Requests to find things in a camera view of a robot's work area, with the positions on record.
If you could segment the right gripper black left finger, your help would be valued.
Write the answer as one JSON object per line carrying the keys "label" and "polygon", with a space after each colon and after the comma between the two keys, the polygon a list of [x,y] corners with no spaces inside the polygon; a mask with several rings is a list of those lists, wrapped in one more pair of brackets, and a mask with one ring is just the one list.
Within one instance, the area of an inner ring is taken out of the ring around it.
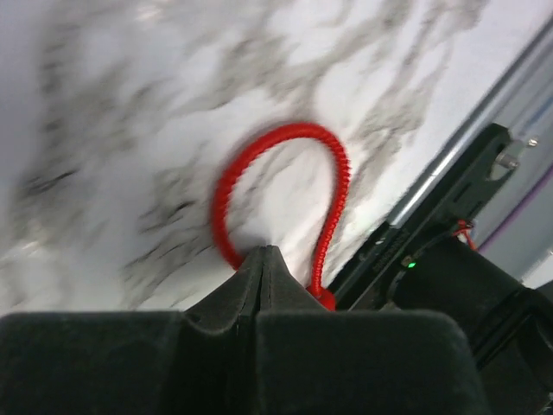
{"label": "right gripper black left finger", "polygon": [[264,250],[187,311],[19,313],[1,321],[4,414],[256,414]]}

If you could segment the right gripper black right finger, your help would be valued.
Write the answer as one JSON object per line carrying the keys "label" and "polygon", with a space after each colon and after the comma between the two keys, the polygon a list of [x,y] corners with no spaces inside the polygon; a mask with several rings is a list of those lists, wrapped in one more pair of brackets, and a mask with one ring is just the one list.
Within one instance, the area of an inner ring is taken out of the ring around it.
{"label": "right gripper black right finger", "polygon": [[255,414],[488,414],[467,338],[434,311],[324,310],[274,246],[251,251],[260,277]]}

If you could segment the red cable seal lock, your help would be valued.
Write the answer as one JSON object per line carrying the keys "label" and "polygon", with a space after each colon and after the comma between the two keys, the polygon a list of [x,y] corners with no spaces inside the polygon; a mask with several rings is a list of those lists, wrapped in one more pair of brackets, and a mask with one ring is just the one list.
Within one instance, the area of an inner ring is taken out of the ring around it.
{"label": "red cable seal lock", "polygon": [[346,207],[350,182],[350,160],[340,140],[327,128],[314,123],[298,122],[285,124],[270,130],[247,144],[229,162],[221,173],[213,191],[211,205],[211,232],[213,242],[222,258],[237,270],[245,256],[237,251],[231,241],[227,226],[227,214],[232,191],[238,179],[263,153],[275,146],[296,139],[310,139],[325,148],[329,155],[333,177],[332,197],[313,250],[311,274],[307,292],[325,309],[336,310],[337,300],[331,290],[322,284],[323,266],[327,251]]}

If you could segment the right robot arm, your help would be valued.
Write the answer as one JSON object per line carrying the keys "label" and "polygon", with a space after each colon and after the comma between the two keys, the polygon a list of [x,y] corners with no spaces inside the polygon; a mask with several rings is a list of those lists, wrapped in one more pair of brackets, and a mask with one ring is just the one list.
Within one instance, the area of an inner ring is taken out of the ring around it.
{"label": "right robot arm", "polygon": [[274,246],[187,311],[1,321],[4,414],[537,414],[552,304],[457,240],[328,311]]}

